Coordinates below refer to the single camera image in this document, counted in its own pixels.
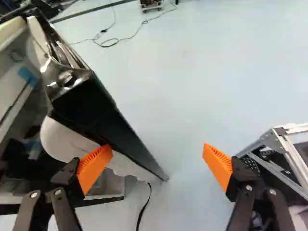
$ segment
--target screw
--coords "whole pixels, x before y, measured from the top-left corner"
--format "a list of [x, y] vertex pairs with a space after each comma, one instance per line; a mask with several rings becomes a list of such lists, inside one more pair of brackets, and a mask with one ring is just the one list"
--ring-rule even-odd
[[270, 192], [270, 194], [276, 195], [276, 191], [273, 190], [273, 189], [270, 189], [269, 192]]
[[246, 185], [246, 189], [252, 191], [252, 187], [250, 185]]
[[34, 197], [36, 197], [37, 195], [38, 195], [38, 193], [37, 193], [37, 192], [34, 192], [34, 193], [31, 194], [30, 197], [31, 197], [31, 198], [34, 198]]
[[55, 195], [59, 195], [60, 193], [61, 193], [61, 189], [57, 189], [57, 190], [54, 192]]

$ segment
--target metal frame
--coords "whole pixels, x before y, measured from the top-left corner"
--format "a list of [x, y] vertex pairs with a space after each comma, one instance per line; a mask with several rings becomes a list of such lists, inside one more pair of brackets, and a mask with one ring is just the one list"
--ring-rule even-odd
[[[303, 132], [308, 132], [308, 123], [273, 127], [262, 134], [257, 141], [240, 151], [236, 157], [248, 155], [308, 201], [308, 166], [289, 137]], [[264, 147], [269, 147], [284, 156], [300, 185], [279, 171], [282, 169], [280, 166], [273, 162], [264, 161], [253, 153]]]

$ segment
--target black panel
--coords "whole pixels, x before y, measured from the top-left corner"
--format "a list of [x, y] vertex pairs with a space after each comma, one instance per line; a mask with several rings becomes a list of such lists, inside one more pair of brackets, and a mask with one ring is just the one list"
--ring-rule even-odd
[[139, 166], [168, 180], [95, 75], [54, 100], [52, 105], [53, 119], [100, 145], [109, 143]]

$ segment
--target blue label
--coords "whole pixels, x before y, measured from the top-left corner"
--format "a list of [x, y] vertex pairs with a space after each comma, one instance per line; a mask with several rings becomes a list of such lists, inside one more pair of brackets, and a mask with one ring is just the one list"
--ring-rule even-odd
[[25, 66], [18, 70], [18, 75], [28, 82], [31, 87], [35, 87], [38, 82], [38, 78]]

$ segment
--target silver metal part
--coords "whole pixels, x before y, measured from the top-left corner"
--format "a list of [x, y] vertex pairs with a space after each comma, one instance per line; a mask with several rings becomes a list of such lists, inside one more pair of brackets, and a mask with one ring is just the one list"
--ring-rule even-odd
[[274, 189], [270, 189], [269, 192], [270, 192], [270, 194], [272, 194], [272, 195], [276, 195], [276, 191], [275, 191]]
[[54, 31], [50, 24], [41, 24], [35, 16], [28, 17], [27, 21], [41, 65], [45, 91], [52, 103], [89, 80], [93, 72], [56, 32], [52, 38], [55, 42], [50, 42], [48, 35]]
[[257, 163], [262, 165], [264, 168], [266, 168], [269, 172], [271, 172], [274, 176], [276, 176], [278, 179], [280, 179], [283, 183], [288, 185], [291, 189], [293, 189], [295, 192], [297, 192], [299, 195], [304, 197], [308, 201], [308, 194], [304, 191], [304, 189], [296, 184], [293, 180], [282, 174], [281, 172], [276, 170], [276, 167], [273, 167], [272, 164], [262, 160], [261, 158], [257, 157], [255, 154], [249, 153], [248, 156], [252, 159], [254, 159]]
[[37, 192], [34, 192], [34, 193], [31, 194], [30, 197], [31, 197], [31, 198], [34, 198], [34, 197], [36, 197], [37, 195], [38, 195], [38, 193], [37, 193]]
[[252, 191], [252, 187], [250, 185], [246, 185], [246, 189]]
[[60, 193], [61, 193], [61, 189], [57, 189], [57, 190], [54, 192], [55, 195], [59, 195]]
[[[290, 135], [295, 135], [308, 131], [308, 124], [287, 124], [284, 126], [278, 126], [271, 128], [263, 135], [259, 137], [254, 143], [250, 144], [242, 151], [240, 151], [236, 156], [238, 158], [248, 155], [260, 165], [265, 167], [273, 175], [275, 175], [282, 182], [287, 184], [290, 188], [296, 191], [298, 194], [303, 196], [308, 200], [308, 166], [305, 161], [298, 153], [297, 149], [294, 147], [291, 142]], [[290, 170], [296, 176], [300, 185], [289, 179], [287, 176], [282, 174], [284, 171], [279, 165], [275, 164], [272, 161], [264, 161], [266, 157], [259, 158], [253, 154], [254, 150], [262, 150], [263, 148], [274, 150], [278, 153], [281, 153], [285, 160], [290, 166]]]

